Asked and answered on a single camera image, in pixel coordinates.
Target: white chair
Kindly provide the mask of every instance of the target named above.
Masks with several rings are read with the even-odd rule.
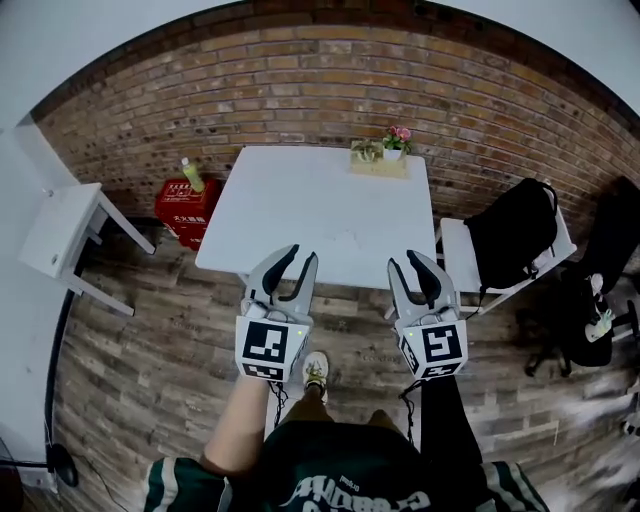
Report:
[[[546,251],[546,261],[541,268],[538,269],[537,278],[545,275],[549,270],[567,259],[577,249],[569,237],[569,231],[567,231],[567,225],[562,218],[560,206],[558,206],[556,211],[556,225],[558,226],[556,239]],[[453,281],[453,287],[458,295],[458,304],[460,304],[460,311],[462,312],[475,313],[477,311],[478,315],[483,315],[533,281],[533,279],[525,279],[511,288],[503,290],[489,288],[487,294],[498,295],[498,297],[489,304],[481,306],[479,309],[477,306],[463,306],[460,301],[460,294],[478,294],[480,293],[481,287],[480,273],[478,271],[478,264],[476,263],[473,242],[471,241],[471,233],[462,220],[442,219],[440,221],[440,228],[436,232],[436,243],[440,240],[442,240],[444,268]]]
[[[45,196],[18,259],[43,274],[63,282],[78,295],[83,292],[121,313],[133,316],[130,306],[107,295],[75,274],[82,248],[90,238],[98,245],[100,228],[111,217],[142,249],[155,247],[125,219],[100,191],[100,183],[64,187]]]

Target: wooden tray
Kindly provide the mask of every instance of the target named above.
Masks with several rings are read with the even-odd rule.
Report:
[[[375,162],[366,163],[360,160],[357,154],[351,153],[351,172],[353,174],[377,176],[378,178],[409,179],[407,159],[404,156],[398,160],[384,160],[380,158]]]

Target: black backpack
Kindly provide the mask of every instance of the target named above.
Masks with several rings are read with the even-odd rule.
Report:
[[[525,178],[484,212],[464,221],[476,253],[481,297],[487,288],[509,288],[527,278],[535,279],[533,260],[556,239],[557,209],[553,188]]]

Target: white stool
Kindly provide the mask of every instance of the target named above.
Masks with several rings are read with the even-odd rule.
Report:
[[[133,308],[87,283],[74,272],[87,238],[102,244],[98,232],[108,217],[145,252],[153,254],[156,250],[106,198],[101,188],[100,183],[92,183],[54,190],[45,198],[18,259],[63,282],[78,295],[86,292],[121,313],[133,316]]]

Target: potted plant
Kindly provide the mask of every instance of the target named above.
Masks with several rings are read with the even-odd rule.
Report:
[[[398,160],[411,151],[411,131],[404,126],[392,126],[382,139],[385,160]]]

